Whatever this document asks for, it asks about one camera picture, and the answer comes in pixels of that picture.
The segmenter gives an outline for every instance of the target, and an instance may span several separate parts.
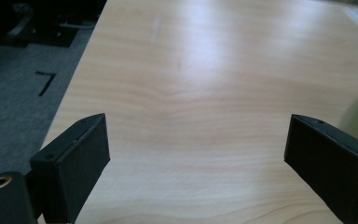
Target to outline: light wood tabletop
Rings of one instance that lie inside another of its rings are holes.
[[[109,0],[45,142],[106,114],[77,223],[339,223],[283,152],[291,114],[337,126],[358,96],[345,7]]]

